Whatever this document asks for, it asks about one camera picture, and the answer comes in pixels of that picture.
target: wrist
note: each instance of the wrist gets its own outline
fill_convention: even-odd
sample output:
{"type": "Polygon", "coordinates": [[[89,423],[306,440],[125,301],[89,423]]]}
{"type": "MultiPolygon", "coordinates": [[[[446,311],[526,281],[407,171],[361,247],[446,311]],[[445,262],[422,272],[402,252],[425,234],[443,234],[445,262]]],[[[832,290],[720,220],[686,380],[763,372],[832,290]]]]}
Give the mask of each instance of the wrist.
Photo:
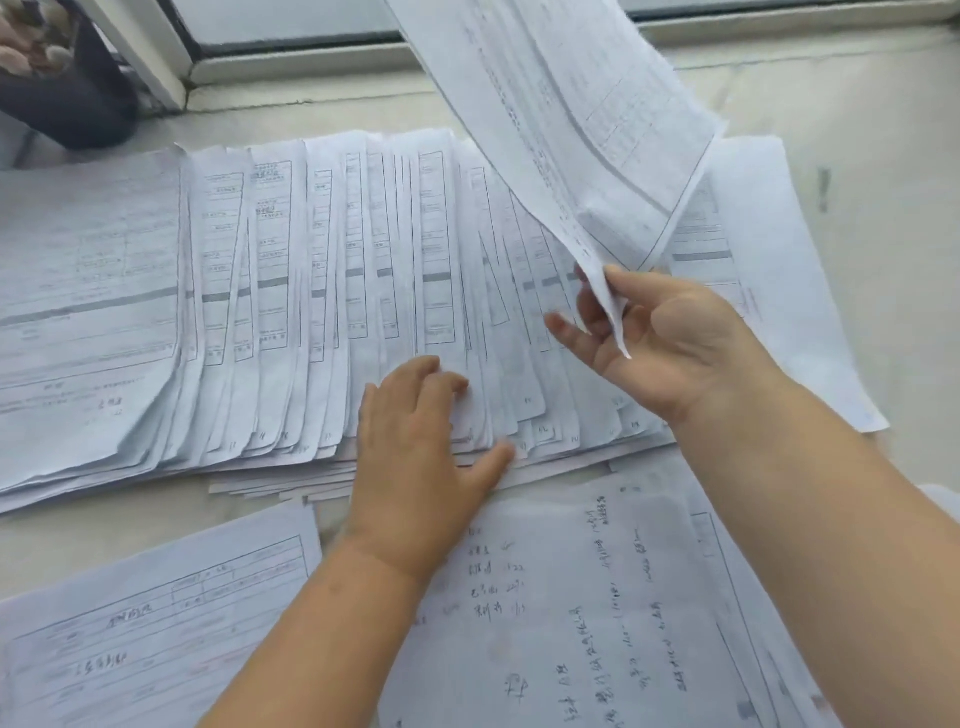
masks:
{"type": "Polygon", "coordinates": [[[772,360],[731,367],[708,391],[670,423],[681,446],[709,443],[724,452],[761,447],[780,437],[784,416],[797,391],[805,392],[772,360]]]}
{"type": "Polygon", "coordinates": [[[433,573],[429,570],[411,569],[397,559],[383,553],[384,549],[371,544],[362,535],[346,529],[337,539],[335,552],[342,552],[356,568],[367,569],[380,577],[395,581],[399,587],[416,595],[417,603],[426,593],[433,573]]]}

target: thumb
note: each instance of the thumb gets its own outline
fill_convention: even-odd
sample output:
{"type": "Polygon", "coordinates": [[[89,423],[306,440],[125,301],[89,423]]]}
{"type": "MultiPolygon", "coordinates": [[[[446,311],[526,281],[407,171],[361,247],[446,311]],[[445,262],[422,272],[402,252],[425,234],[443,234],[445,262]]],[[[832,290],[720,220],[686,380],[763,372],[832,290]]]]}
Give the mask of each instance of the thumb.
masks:
{"type": "Polygon", "coordinates": [[[464,480],[467,487],[483,498],[493,490],[500,478],[514,462],[516,449],[506,440],[501,440],[467,471],[464,480]]]}
{"type": "Polygon", "coordinates": [[[615,265],[604,266],[603,272],[614,293],[651,311],[696,286],[689,280],[661,273],[630,273],[615,265]]]}

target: table surface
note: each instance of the table surface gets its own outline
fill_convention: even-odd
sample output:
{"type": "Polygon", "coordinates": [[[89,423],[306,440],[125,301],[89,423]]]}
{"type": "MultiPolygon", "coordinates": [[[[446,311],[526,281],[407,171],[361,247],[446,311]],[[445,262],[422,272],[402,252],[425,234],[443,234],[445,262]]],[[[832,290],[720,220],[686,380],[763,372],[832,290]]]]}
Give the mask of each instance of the table surface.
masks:
{"type": "MultiPolygon", "coordinates": [[[[667,55],[698,96],[730,120],[728,135],[784,139],[860,372],[893,425],[885,451],[915,482],[960,490],[957,36],[944,28],[902,29],[687,47],[667,55]]],[[[460,130],[425,77],[412,73],[214,89],[195,94],[193,106],[205,112],[148,122],[112,153],[348,129],[460,130]],[[255,108],[212,110],[230,106],[255,108]]],[[[30,163],[71,160],[40,144],[30,163]]],[[[604,471],[574,473],[551,487],[604,471]]],[[[0,518],[0,597],[275,502],[210,496],[201,478],[188,477],[9,514],[0,518]]],[[[345,500],[321,508],[325,542],[346,510],[345,500]]]]}

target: paper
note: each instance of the paper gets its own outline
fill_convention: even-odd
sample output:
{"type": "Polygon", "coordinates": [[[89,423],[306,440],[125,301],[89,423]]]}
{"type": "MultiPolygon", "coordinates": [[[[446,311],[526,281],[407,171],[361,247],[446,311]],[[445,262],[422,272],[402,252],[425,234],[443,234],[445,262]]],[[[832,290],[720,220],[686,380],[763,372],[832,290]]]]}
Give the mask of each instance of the paper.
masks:
{"type": "Polygon", "coordinates": [[[623,347],[602,266],[649,270],[722,125],[615,0],[389,0],[520,202],[577,258],[623,347]]]}
{"type": "Polygon", "coordinates": [[[305,152],[300,142],[252,149],[257,296],[260,327],[260,398],[257,429],[245,454],[270,452],[283,435],[300,348],[300,282],[295,252],[303,244],[306,207],[305,152]],[[300,218],[301,224],[295,225],[300,218]]]}
{"type": "Polygon", "coordinates": [[[889,427],[856,372],[779,139],[718,145],[668,261],[731,301],[778,364],[853,427],[889,427]]]}
{"type": "Polygon", "coordinates": [[[320,559],[288,503],[0,602],[0,723],[196,724],[320,559]]]}
{"type": "Polygon", "coordinates": [[[180,164],[167,151],[0,175],[0,489],[116,456],[173,376],[180,164]]]}
{"type": "Polygon", "coordinates": [[[737,547],[679,449],[662,448],[611,462],[645,493],[686,498],[699,551],[720,596],[732,654],[766,725],[839,726],[793,644],[773,601],[737,547]]]}
{"type": "Polygon", "coordinates": [[[759,725],[682,502],[613,476],[489,506],[431,583],[381,725],[759,725]]]}

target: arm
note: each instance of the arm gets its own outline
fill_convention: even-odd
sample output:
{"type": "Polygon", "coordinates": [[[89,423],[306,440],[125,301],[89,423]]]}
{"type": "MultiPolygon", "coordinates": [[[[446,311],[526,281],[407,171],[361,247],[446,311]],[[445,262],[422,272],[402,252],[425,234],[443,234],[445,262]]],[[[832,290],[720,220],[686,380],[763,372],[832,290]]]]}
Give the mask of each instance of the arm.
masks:
{"type": "Polygon", "coordinates": [[[670,423],[845,725],[960,725],[960,526],[784,375],[722,299],[656,274],[608,278],[633,302],[631,359],[589,290],[589,333],[548,326],[670,423]]]}
{"type": "Polygon", "coordinates": [[[514,456],[468,471],[450,410],[468,382],[435,356],[368,385],[344,533],[200,728],[367,728],[427,585],[514,456]]]}

